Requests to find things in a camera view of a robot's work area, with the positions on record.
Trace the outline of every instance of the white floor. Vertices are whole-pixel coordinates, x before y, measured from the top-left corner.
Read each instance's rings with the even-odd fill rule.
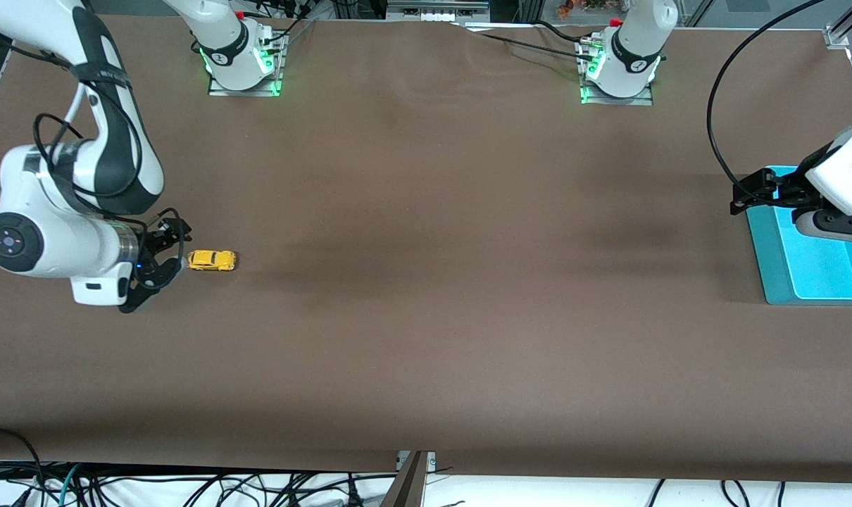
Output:
[[[323,474],[305,487],[319,487],[329,482],[345,479],[342,474]],[[285,475],[264,476],[266,487],[278,488],[285,484]],[[464,501],[462,507],[646,507],[654,479],[582,479],[550,477],[501,477],[477,475],[432,475],[426,487],[424,507],[446,507]],[[146,482],[121,481],[104,488],[104,491],[122,507],[178,507],[184,504],[203,482],[168,482],[147,484]],[[362,480],[358,491],[364,499],[384,494],[391,479]],[[776,482],[742,482],[751,507],[775,507],[777,505]],[[0,506],[10,505],[24,487],[0,482]],[[263,505],[263,494],[250,488],[246,493],[255,495]],[[729,489],[735,501],[742,504],[735,488]],[[213,507],[220,496],[219,487],[211,487],[198,507]],[[33,494],[29,507],[37,506],[39,494]],[[345,494],[326,492],[311,495],[301,505],[317,507],[334,504],[335,500],[346,499]],[[729,507],[723,498],[718,481],[668,480],[658,495],[655,507],[688,506]],[[783,500],[784,507],[852,507],[852,484],[811,484],[790,482]],[[224,507],[256,507],[255,501],[240,494],[233,494]]]

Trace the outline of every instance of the teal cable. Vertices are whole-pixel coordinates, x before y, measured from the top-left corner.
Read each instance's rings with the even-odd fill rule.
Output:
[[[69,482],[73,481],[73,475],[75,475],[75,471],[78,470],[81,463],[76,463],[72,468],[69,469],[69,473],[66,474],[66,478],[63,479],[63,487],[60,488],[60,503],[59,507],[63,507],[66,505],[66,490],[69,489]]]

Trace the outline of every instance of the turquoise plastic container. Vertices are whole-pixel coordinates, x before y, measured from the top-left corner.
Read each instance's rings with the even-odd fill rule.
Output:
[[[782,175],[796,168],[771,169]],[[757,206],[745,213],[768,303],[852,305],[851,242],[802,235],[790,209]]]

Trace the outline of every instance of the yellow toy car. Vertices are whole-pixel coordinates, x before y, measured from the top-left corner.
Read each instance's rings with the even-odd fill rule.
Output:
[[[235,269],[237,256],[229,250],[195,250],[188,254],[188,267],[192,270],[230,272]]]

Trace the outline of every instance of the brown table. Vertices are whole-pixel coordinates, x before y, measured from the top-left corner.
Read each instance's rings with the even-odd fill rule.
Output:
[[[0,426],[45,459],[384,470],[435,449],[455,472],[852,480],[852,308],[765,304],[706,141],[747,32],[674,32],[655,105],[616,107],[581,105],[566,58],[443,23],[319,23],[284,96],[212,99],[181,20],[107,21],[158,207],[242,262],[134,315],[0,270]],[[852,122],[819,32],[753,49],[716,109],[738,173]],[[0,160],[73,89],[14,56]]]

